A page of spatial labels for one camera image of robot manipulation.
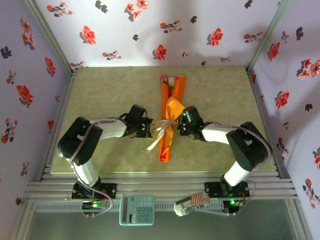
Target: calculator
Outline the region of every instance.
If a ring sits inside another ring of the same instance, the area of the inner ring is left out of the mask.
[[[153,225],[155,222],[155,197],[152,195],[123,195],[119,212],[120,225]]]

